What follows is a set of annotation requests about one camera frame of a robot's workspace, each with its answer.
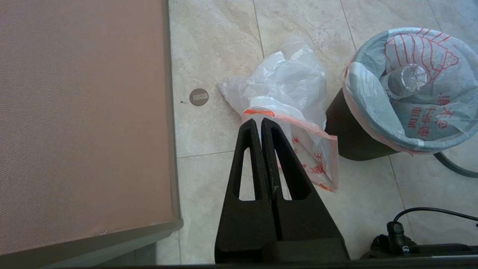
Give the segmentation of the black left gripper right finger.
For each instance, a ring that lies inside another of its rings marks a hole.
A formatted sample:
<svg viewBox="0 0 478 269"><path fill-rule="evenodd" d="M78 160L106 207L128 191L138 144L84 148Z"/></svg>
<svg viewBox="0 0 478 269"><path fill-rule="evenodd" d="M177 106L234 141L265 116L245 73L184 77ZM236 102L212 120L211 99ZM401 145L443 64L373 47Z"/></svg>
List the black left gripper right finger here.
<svg viewBox="0 0 478 269"><path fill-rule="evenodd" d="M345 240L307 176L285 133L261 123L276 240L262 249L266 262L344 262Z"/></svg>

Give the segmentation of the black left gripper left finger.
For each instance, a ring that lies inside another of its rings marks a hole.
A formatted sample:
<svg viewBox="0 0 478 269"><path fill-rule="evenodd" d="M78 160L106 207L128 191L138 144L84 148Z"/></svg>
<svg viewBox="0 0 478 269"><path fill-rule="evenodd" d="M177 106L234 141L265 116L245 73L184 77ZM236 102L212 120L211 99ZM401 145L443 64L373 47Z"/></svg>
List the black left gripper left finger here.
<svg viewBox="0 0 478 269"><path fill-rule="evenodd" d="M242 201L240 183L245 150L250 150L255 199ZM239 128L220 223L215 240L215 262L258 263L263 248L277 238L265 160L253 119Z"/></svg>

